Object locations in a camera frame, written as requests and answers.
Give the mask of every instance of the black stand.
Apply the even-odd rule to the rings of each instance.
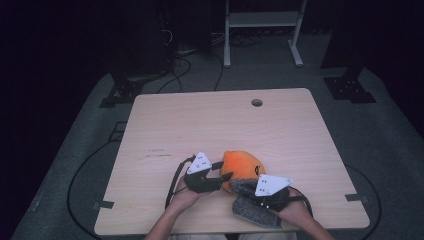
[[[358,81],[363,67],[350,66],[341,77],[324,78],[325,84],[335,100],[350,100],[352,103],[375,103],[371,93],[364,90]]]

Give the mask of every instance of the black strap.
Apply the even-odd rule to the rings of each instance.
[[[180,173],[183,170],[184,165],[188,162],[193,162],[195,158],[196,158],[195,155],[187,158],[186,160],[184,160],[184,162],[180,163],[180,165],[177,168],[177,171],[175,171],[174,178],[172,179],[171,186],[169,187],[168,196],[166,197],[165,209],[168,207],[169,203],[171,202],[172,195],[174,195],[175,185],[177,184],[178,177],[180,176]]]
[[[291,189],[298,191],[300,194],[302,194],[302,196],[289,197],[287,202],[303,201],[306,205],[306,209],[308,209],[309,214],[311,214],[311,217],[314,217],[314,214],[312,212],[312,206],[311,206],[311,203],[309,202],[308,198],[298,189],[296,189],[294,187],[288,187],[288,188],[291,188]]]

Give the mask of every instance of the cable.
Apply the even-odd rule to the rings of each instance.
[[[215,57],[218,58],[219,63],[221,64],[221,73],[219,74],[218,81],[216,81],[215,87],[213,89],[213,91],[216,91],[216,89],[218,88],[218,84],[221,81],[222,74],[224,73],[224,63],[222,62],[222,59],[216,53],[213,53],[213,55],[215,55]]]
[[[159,88],[159,90],[156,92],[156,94],[159,94],[161,91],[162,91],[162,89],[163,88],[165,88],[168,84],[170,84],[171,82],[173,82],[173,81],[175,81],[175,80],[178,80],[178,81],[180,81],[180,77],[182,77],[182,76],[184,76],[184,75],[186,75],[190,70],[191,70],[191,63],[188,61],[188,60],[186,60],[186,59],[183,59],[183,58],[180,58],[180,60],[183,60],[183,61],[185,61],[186,63],[188,63],[188,68],[187,68],[187,70],[185,71],[185,72],[183,72],[181,75],[179,75],[179,76],[176,76],[175,78],[173,78],[173,79],[171,79],[171,80],[169,80],[168,82],[166,82],[165,84],[163,84],[162,85],[162,87],[160,87]]]
[[[381,214],[382,214],[382,206],[381,206],[381,198],[380,198],[380,194],[378,193],[377,189],[375,188],[374,184],[372,184],[371,180],[365,176],[365,174],[363,174],[361,171],[359,171],[358,169],[352,167],[349,164],[344,164],[346,167],[352,169],[353,171],[359,173],[359,175],[361,175],[367,182],[368,184],[371,186],[371,188],[374,191],[374,194],[377,198],[377,204],[378,204],[378,215],[377,215],[377,220],[374,224],[374,226],[371,228],[371,230],[362,238],[362,240],[368,239],[373,233],[374,231],[377,229],[378,225],[380,224],[380,220],[381,220]]]
[[[103,148],[105,148],[107,145],[109,145],[112,142],[119,142],[118,140],[122,138],[122,135],[119,135],[115,138],[110,138],[109,140],[103,144],[102,146],[100,146],[99,148],[97,148],[93,153],[91,153],[85,160],[84,162],[81,163],[81,165],[78,167],[77,171],[74,173],[74,175],[72,176],[72,180],[71,183],[69,184],[68,187],[68,193],[66,196],[66,207],[68,209],[69,215],[71,216],[72,220],[75,222],[75,224],[81,229],[83,230],[85,233],[87,233],[88,235],[90,235],[91,237],[93,237],[94,239],[98,239],[101,240],[101,238],[99,236],[97,236],[95,233],[89,231],[87,228],[85,228],[79,221],[78,219],[75,217],[74,213],[72,212],[71,209],[71,190],[72,190],[72,186],[74,184],[74,181],[76,179],[76,177],[78,176],[79,172],[81,171],[81,169],[85,166],[85,164],[94,156],[96,155],[100,150],[102,150]]]

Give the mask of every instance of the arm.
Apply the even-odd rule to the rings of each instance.
[[[290,196],[301,196],[301,194],[294,190],[290,190]],[[334,240],[333,236],[312,216],[309,214],[303,202],[291,202],[280,212],[273,211],[281,220],[299,227],[301,230],[309,234],[316,240]]]
[[[144,238],[145,240],[167,239],[175,221],[181,213],[193,206],[200,197],[208,194],[199,194],[189,190],[183,179],[184,177],[180,178],[176,187],[177,191],[174,194],[171,203],[165,209],[165,212],[162,216],[160,216],[150,232],[146,235]]]

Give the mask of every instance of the white shelf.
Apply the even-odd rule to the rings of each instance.
[[[296,26],[298,11],[230,13],[229,27]]]

